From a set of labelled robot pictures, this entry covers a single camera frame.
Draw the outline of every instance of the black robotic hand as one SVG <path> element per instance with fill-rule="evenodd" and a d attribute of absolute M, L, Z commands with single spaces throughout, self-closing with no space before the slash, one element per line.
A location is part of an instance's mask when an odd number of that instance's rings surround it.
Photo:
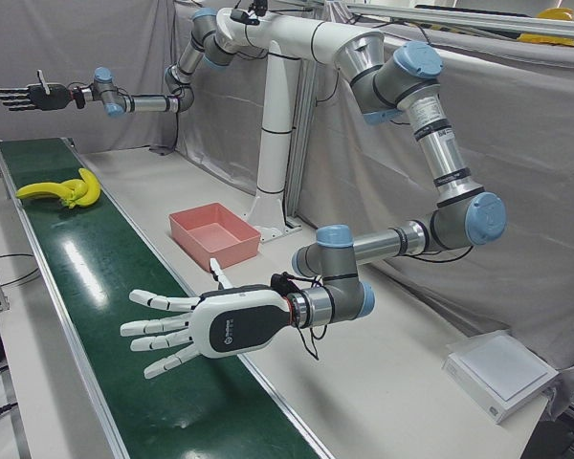
<path fill-rule="evenodd" d="M 83 108 L 85 100 L 80 97 L 79 88 L 70 90 L 63 84 L 47 83 L 40 70 L 37 75 L 39 82 L 25 88 L 1 88 L 2 103 L 12 112 L 61 110 L 73 100 L 77 108 Z"/>

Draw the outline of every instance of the white table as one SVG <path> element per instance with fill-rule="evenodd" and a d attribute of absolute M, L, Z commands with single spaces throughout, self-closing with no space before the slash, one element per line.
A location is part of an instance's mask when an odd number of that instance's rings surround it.
<path fill-rule="evenodd" d="M 170 238 L 167 216 L 211 202 L 243 214 L 251 196 L 176 154 L 160 157 L 141 148 L 86 155 L 84 161 L 194 291 L 216 288 Z M 13 250 L 9 245 L 25 244 L 24 236 L 3 193 L 0 244 Z M 303 228 L 260 246 L 257 257 L 225 272 L 236 285 L 268 283 L 272 273 L 290 270 L 297 248 L 313 241 L 314 232 Z M 292 329 L 250 354 L 302 420 L 341 459 L 520 458 L 545 399 L 496 426 L 441 370 L 447 345 L 463 336 L 386 277 L 367 267 L 360 273 L 374 288 L 375 311 L 330 326 L 318 344 L 320 361 L 305 353 Z M 11 310 L 0 314 L 32 456 L 110 457 L 41 287 L 41 281 L 29 284 L 33 295 L 14 295 Z M 141 307 L 141 318 L 144 313 Z M 175 371 L 186 375 L 187 366 Z"/>

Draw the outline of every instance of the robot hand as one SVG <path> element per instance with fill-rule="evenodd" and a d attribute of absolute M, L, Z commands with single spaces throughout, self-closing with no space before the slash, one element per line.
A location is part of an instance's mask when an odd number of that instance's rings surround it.
<path fill-rule="evenodd" d="M 38 83 L 29 84 L 25 88 L 2 88 L 0 100 L 12 112 L 24 110 L 61 110 L 72 100 L 78 99 L 77 90 L 71 91 L 58 83 L 47 83 L 42 71 L 37 72 Z"/>
<path fill-rule="evenodd" d="M 127 322 L 121 326 L 123 337 L 172 332 L 134 339 L 130 345 L 134 352 L 186 346 L 147 366 L 144 370 L 147 379 L 199 355 L 218 359 L 260 349 L 278 330 L 292 323 L 289 302 L 265 285 L 230 288 L 191 298 L 165 297 L 134 290 L 129 298 L 149 308 L 183 313 Z"/>

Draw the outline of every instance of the yellow hard hat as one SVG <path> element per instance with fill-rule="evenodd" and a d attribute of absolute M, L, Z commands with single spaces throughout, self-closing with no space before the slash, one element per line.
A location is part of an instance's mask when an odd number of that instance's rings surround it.
<path fill-rule="evenodd" d="M 570 8 L 549 8 L 536 16 L 539 19 L 557 19 L 560 21 L 574 21 L 574 11 Z M 534 35 L 532 33 L 522 33 L 518 41 L 526 43 L 541 43 L 547 45 L 574 46 L 574 39 L 563 38 L 561 36 Z"/>

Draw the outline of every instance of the blue joint cap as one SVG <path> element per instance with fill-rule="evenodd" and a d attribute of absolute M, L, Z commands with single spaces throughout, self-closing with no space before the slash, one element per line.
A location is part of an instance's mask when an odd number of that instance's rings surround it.
<path fill-rule="evenodd" d="M 213 70 L 218 70 L 219 72 L 223 72 L 228 67 L 227 65 L 215 64 L 206 56 L 202 57 L 202 60 L 204 60 L 204 63 L 207 64 L 209 67 L 211 67 Z"/>
<path fill-rule="evenodd" d="M 364 287 L 364 302 L 362 304 L 362 310 L 360 311 L 359 314 L 357 314 L 357 317 L 355 318 L 365 317 L 368 314 L 370 314 L 374 309 L 375 297 L 374 297 L 374 291 L 372 290 L 372 286 L 367 282 L 361 282 L 361 284 L 362 287 Z"/>
<path fill-rule="evenodd" d="M 291 257 L 291 269 L 299 276 L 304 276 L 298 268 L 298 251 Z"/>
<path fill-rule="evenodd" d="M 404 112 L 398 110 L 397 108 L 392 108 L 383 112 L 364 113 L 364 120 L 370 126 L 374 126 L 385 121 L 393 120 L 394 118 L 402 115 L 402 113 Z"/>
<path fill-rule="evenodd" d="M 442 59 L 427 43 L 409 41 L 393 53 L 393 62 L 413 77 L 436 78 L 442 72 Z"/>
<path fill-rule="evenodd" d="M 193 16 L 191 17 L 191 20 L 195 20 L 198 17 L 202 17 L 202 16 L 216 16 L 217 15 L 217 11 L 213 8 L 201 8 L 200 10 L 196 11 Z"/>
<path fill-rule="evenodd" d="M 506 229 L 506 207 L 494 193 L 477 194 L 466 211 L 466 235 L 482 246 L 495 241 Z"/>
<path fill-rule="evenodd" d="M 100 83 L 110 83 L 113 81 L 113 74 L 106 67 L 98 67 L 94 72 L 94 80 Z"/>
<path fill-rule="evenodd" d="M 121 107 L 118 103 L 104 104 L 104 111 L 106 112 L 106 115 L 111 118 L 118 118 L 125 113 L 125 111 L 123 111 L 123 107 Z"/>
<path fill-rule="evenodd" d="M 347 225 L 330 225 L 317 229 L 317 244 L 331 249 L 353 247 L 353 236 Z"/>

